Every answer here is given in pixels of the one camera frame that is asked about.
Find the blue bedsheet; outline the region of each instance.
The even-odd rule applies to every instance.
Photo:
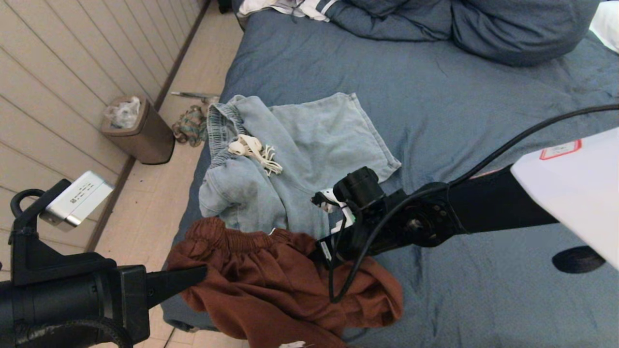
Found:
[[[618,101],[619,59],[591,33],[562,58],[507,67],[448,41],[399,43],[355,37],[339,27],[274,11],[249,18],[222,100],[257,95],[267,105],[335,92],[359,96],[402,168],[383,184],[412,192],[457,177],[539,121]],[[522,154],[619,126],[617,113],[558,123],[526,139],[488,169]],[[200,218],[197,192],[209,165],[202,152],[175,243]],[[561,225],[451,238],[376,259],[401,282],[405,314],[379,329],[349,329],[362,347],[617,347],[619,272],[558,272],[557,252],[584,243]],[[213,329],[180,299],[163,304],[181,328]]]

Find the white wall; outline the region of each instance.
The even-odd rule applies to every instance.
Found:
[[[116,183],[128,156],[103,137],[121,95],[157,98],[204,0],[0,0],[0,281],[11,197],[93,170]],[[62,253],[87,246],[99,207],[69,233],[39,224]]]

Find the plastic bag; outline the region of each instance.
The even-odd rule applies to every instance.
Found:
[[[103,115],[110,119],[113,127],[131,128],[136,124],[139,112],[140,99],[138,97],[131,97],[129,103],[119,103],[117,107],[114,105],[108,106],[103,111]]]

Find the trash can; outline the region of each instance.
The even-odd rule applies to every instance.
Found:
[[[131,98],[117,98],[112,105],[130,102]],[[140,110],[133,127],[116,128],[104,117],[101,133],[143,164],[167,163],[174,151],[174,134],[150,102],[144,97],[139,99]]]

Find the baseboard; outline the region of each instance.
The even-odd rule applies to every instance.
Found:
[[[204,14],[206,13],[206,10],[209,8],[209,5],[210,5],[210,0],[204,3],[204,6],[202,7],[200,14],[196,18],[196,21],[193,27],[191,27],[191,31],[189,32],[189,35],[187,35],[187,39],[185,40],[183,47],[181,48],[180,52],[178,53],[178,56],[176,57],[176,61],[174,62],[174,65],[172,66],[172,69],[170,70],[170,74],[168,75],[168,78],[165,80],[165,83],[163,84],[163,87],[161,88],[161,91],[159,92],[159,95],[157,96],[157,99],[155,101],[154,107],[157,111],[159,111],[159,109],[161,108],[161,105],[163,104],[165,97],[168,95],[168,91],[170,90],[172,81],[174,81],[174,78],[176,77],[176,73],[178,72],[178,68],[181,66],[181,63],[183,62],[183,58],[185,58],[185,54],[187,53],[187,50],[189,49],[189,46],[191,42],[193,41],[194,36],[196,36],[197,29],[200,27],[200,24],[202,23],[202,19],[204,18]],[[108,202],[105,204],[103,213],[101,214],[99,221],[97,221],[95,230],[92,236],[90,237],[90,241],[88,242],[88,245],[86,246],[86,251],[94,251],[95,248],[97,247],[97,243],[99,242],[99,239],[101,238],[101,234],[103,233],[103,230],[105,229],[105,225],[108,223],[108,220],[110,219],[110,215],[114,211],[114,206],[116,205],[118,197],[120,196],[123,190],[124,184],[127,181],[127,178],[129,177],[129,174],[131,173],[131,169],[133,168],[133,165],[135,162],[136,162],[136,159],[134,157],[129,157],[127,159],[127,162],[125,162],[124,167],[121,170],[121,173],[118,176],[118,179],[116,180],[116,188],[114,189],[114,191],[112,191],[112,194],[110,195]]]

